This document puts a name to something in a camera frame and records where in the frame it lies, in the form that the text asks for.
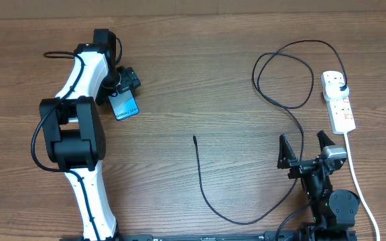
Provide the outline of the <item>Samsung Galaxy smartphone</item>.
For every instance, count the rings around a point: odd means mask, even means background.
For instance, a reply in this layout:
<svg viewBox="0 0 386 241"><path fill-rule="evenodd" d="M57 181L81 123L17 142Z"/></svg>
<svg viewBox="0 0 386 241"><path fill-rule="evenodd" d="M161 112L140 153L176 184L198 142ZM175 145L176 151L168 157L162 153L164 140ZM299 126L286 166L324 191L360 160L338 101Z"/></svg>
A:
<svg viewBox="0 0 386 241"><path fill-rule="evenodd" d="M139 113L139 107L131 90L118 94L116 97L110 96L109 101L117 121L121 121Z"/></svg>

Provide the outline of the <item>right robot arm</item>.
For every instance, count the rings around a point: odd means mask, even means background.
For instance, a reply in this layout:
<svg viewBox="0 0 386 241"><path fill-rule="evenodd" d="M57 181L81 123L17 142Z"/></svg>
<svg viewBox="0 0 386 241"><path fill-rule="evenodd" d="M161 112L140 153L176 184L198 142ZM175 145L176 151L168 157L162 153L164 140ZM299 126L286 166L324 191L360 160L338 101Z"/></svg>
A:
<svg viewBox="0 0 386 241"><path fill-rule="evenodd" d="M314 159L300 161L285 135L279 137L277 167L288 169L289 179L299 179L306 192L308 204L292 213L279 226L276 240L356 240L349 229L355 225L359 196L346 189L334 190L330 175L341 169L347 160L344 147L336 145L324 131L317 133L321 153ZM305 209L310 208L313 222L303 223L297 230L282 231L283 226Z"/></svg>

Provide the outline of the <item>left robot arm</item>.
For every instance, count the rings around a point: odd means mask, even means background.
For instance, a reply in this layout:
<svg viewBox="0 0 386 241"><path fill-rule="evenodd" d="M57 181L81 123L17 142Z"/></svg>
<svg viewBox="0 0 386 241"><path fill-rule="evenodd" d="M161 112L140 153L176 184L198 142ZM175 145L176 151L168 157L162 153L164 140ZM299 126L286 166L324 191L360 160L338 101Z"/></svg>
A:
<svg viewBox="0 0 386 241"><path fill-rule="evenodd" d="M109 29L95 29L92 42L73 52L44 53L72 59L74 67L61 91L40 102L31 157L70 182L82 218L80 240L122 239L103 181L107 144L97 109L109 104L117 121L139 113L134 94L141 82L133 68L120 65L122 53L121 40Z"/></svg>

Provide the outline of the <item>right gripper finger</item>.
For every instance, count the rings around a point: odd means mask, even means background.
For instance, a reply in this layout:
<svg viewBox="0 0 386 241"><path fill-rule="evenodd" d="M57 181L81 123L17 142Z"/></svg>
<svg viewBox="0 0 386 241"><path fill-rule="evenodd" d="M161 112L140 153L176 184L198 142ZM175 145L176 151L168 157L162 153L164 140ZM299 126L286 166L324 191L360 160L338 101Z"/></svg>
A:
<svg viewBox="0 0 386 241"><path fill-rule="evenodd" d="M317 134L320 150L323 151L327 146L333 146L335 143L327 136L324 131L319 131Z"/></svg>
<svg viewBox="0 0 386 241"><path fill-rule="evenodd" d="M279 163L289 163L297 161L297 157L291 148L288 140L286 139L285 135L279 136L279 156L278 156L278 162Z"/></svg>

